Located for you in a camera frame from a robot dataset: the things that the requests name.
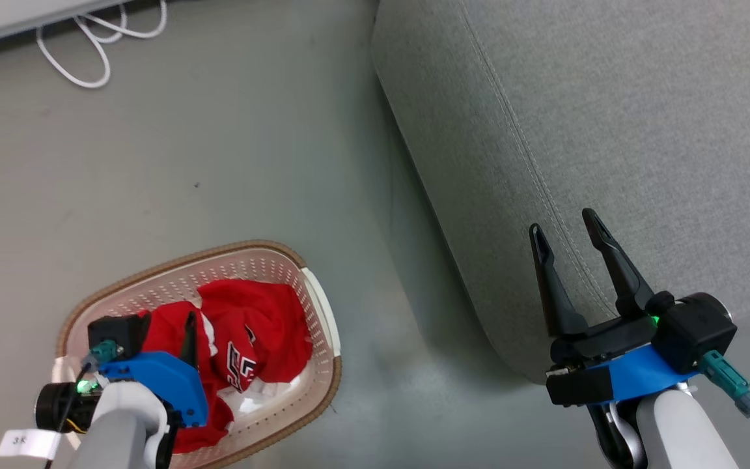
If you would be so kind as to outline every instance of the sofa cushion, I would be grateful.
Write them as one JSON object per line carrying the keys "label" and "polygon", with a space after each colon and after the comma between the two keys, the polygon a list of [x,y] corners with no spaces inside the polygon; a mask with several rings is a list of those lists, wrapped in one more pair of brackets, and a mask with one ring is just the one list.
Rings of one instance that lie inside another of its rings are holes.
{"label": "sofa cushion", "polygon": [[373,54],[501,356],[544,381],[527,228],[578,311],[615,317],[581,209],[649,284],[750,326],[750,0],[382,0]]}

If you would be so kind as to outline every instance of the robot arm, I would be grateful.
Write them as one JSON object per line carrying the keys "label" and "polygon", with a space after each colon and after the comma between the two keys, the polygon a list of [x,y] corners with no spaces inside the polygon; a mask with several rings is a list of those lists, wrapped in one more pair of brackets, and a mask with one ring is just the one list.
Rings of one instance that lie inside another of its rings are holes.
{"label": "robot arm", "polygon": [[714,425],[683,389],[700,372],[712,375],[750,416],[747,381],[717,368],[727,365],[721,355],[737,332],[729,312],[710,294],[654,294],[595,211],[584,210],[583,220],[613,280],[619,317],[587,324],[554,269],[547,238],[532,225],[536,278],[555,338],[555,365],[546,373],[551,402],[587,407],[613,469],[735,469]]}
{"label": "robot arm", "polygon": [[[145,335],[146,318],[134,315],[104,317],[89,324],[91,349],[83,370],[98,370],[107,385],[93,390],[79,390],[78,383],[45,385],[35,407],[41,430],[17,431],[27,436],[16,444],[27,448],[31,440],[50,434],[58,442],[59,431],[77,430],[84,434],[70,469],[168,469],[179,428],[203,427],[208,421],[208,403],[196,368],[195,314],[188,315],[179,357],[142,352]],[[42,451],[19,451],[5,443],[0,456],[47,457],[47,467],[57,444],[49,443],[49,449]]]}

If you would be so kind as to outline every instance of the sofa seam stitching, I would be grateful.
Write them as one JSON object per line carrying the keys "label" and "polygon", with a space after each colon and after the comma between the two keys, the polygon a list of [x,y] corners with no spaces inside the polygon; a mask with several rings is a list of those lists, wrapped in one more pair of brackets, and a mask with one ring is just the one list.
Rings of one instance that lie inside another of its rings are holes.
{"label": "sofa seam stitching", "polygon": [[[585,262],[583,262],[583,256],[581,255],[580,250],[577,248],[574,240],[572,240],[571,236],[568,234],[568,226],[566,226],[563,217],[560,216],[559,210],[557,210],[557,204],[554,202],[553,197],[551,196],[551,191],[548,189],[548,185],[545,183],[545,178],[544,176],[542,176],[542,172],[540,171],[539,166],[536,163],[529,142],[525,139],[525,133],[523,131],[523,128],[521,128],[521,126],[519,125],[517,115],[514,112],[511,103],[508,101],[508,98],[506,98],[505,94],[503,93],[502,83],[499,82],[497,72],[493,68],[493,65],[491,64],[491,61],[488,58],[487,54],[485,54],[485,51],[482,49],[482,44],[481,42],[479,42],[479,37],[476,35],[476,32],[473,29],[473,25],[471,25],[470,19],[467,17],[467,8],[465,7],[462,0],[458,0],[458,3],[462,13],[462,20],[464,21],[462,27],[466,27],[468,36],[471,39],[471,47],[473,48],[473,53],[476,54],[477,58],[480,59],[482,64],[485,66],[484,68],[486,72],[486,78],[496,95],[497,103],[500,105],[500,107],[503,108],[503,111],[505,111],[506,117],[508,118],[507,120],[509,125],[513,127],[512,133],[515,137],[515,142],[517,142],[518,144],[520,156],[523,158],[523,162],[526,163],[526,169],[529,170],[529,176],[532,179],[532,183],[534,185],[534,188],[536,189],[536,192],[538,192],[538,196],[540,197],[542,205],[544,205],[544,208],[548,211],[548,216],[551,220],[551,224],[554,226],[554,231],[557,236],[561,238],[563,249],[565,250],[566,254],[572,258],[572,265],[574,265],[578,277],[584,280],[584,286],[586,287],[587,291],[589,291],[592,299],[595,300],[599,306],[601,306],[602,311],[607,312],[610,317],[613,317],[614,313],[605,306],[608,305],[606,294],[604,294],[601,285],[599,285],[595,280],[594,276],[592,275],[592,271],[589,270],[589,267]],[[560,221],[562,228],[561,226],[557,225],[557,220]],[[575,255],[572,255],[572,252],[569,250],[570,246],[575,251]],[[585,270],[585,274],[581,272],[581,266]]]}

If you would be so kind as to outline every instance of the yellow wire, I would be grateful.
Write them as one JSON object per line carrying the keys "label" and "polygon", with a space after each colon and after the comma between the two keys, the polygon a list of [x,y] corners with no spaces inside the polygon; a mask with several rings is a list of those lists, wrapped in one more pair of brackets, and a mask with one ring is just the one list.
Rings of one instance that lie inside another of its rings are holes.
{"label": "yellow wire", "polygon": [[80,427],[77,426],[77,424],[72,421],[72,419],[65,419],[69,425],[74,427],[74,431],[77,431],[77,433],[85,433],[85,431],[81,430]]}

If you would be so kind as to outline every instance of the red clothing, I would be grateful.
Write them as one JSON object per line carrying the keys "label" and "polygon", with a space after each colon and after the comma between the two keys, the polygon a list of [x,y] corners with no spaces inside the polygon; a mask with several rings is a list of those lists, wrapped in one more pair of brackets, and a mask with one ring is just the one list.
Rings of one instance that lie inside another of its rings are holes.
{"label": "red clothing", "polygon": [[233,413],[217,391],[233,386],[244,392],[255,377],[290,382],[312,354],[303,306],[291,286],[227,279],[202,286],[199,294],[200,311],[188,301],[152,311],[143,343],[143,351],[163,350],[178,356],[184,324],[190,311],[196,312],[199,376],[209,418],[205,427],[179,430],[175,453],[212,446],[226,436]]}

